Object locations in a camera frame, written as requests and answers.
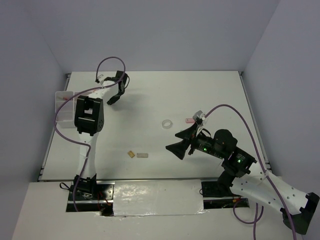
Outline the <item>yellow eraser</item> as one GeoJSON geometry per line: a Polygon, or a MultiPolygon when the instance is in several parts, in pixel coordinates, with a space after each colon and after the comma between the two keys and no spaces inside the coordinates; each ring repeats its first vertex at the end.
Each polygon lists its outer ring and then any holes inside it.
{"type": "Polygon", "coordinates": [[[127,154],[131,157],[134,158],[136,155],[130,150],[127,152],[127,154]]]}

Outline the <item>grey eraser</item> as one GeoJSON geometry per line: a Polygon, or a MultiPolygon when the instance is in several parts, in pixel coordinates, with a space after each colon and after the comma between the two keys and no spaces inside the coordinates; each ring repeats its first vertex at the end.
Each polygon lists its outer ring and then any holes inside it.
{"type": "Polygon", "coordinates": [[[148,158],[149,154],[148,153],[137,153],[136,156],[138,158],[148,158]]]}

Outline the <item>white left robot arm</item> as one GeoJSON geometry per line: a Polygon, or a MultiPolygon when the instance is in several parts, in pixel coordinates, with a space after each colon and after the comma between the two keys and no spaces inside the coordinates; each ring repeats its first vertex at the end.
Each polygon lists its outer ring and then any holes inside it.
{"type": "Polygon", "coordinates": [[[74,125],[78,132],[79,164],[73,185],[76,192],[91,200],[97,196],[97,171],[95,167],[96,144],[104,127],[104,105],[113,105],[125,93],[130,77],[117,71],[114,77],[101,80],[101,87],[89,94],[80,94],[75,105],[74,125]]]}

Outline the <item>clear tape roll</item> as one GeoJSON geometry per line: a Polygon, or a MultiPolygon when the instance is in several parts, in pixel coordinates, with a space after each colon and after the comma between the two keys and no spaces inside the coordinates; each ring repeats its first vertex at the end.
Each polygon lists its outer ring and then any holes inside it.
{"type": "Polygon", "coordinates": [[[173,122],[170,119],[165,119],[161,122],[163,129],[170,129],[173,126],[173,122]]]}

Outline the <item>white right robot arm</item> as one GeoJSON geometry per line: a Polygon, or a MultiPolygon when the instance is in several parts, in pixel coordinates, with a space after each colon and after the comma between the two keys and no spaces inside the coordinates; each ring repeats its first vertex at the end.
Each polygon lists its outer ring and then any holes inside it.
{"type": "Polygon", "coordinates": [[[207,136],[193,124],[175,136],[181,141],[165,148],[179,159],[200,151],[222,161],[223,172],[216,186],[203,187],[204,196],[209,190],[219,197],[242,196],[280,212],[283,223],[288,228],[294,227],[296,233],[307,233],[320,200],[317,194],[300,191],[270,171],[263,171],[253,156],[237,147],[237,139],[227,129],[207,136]]]}

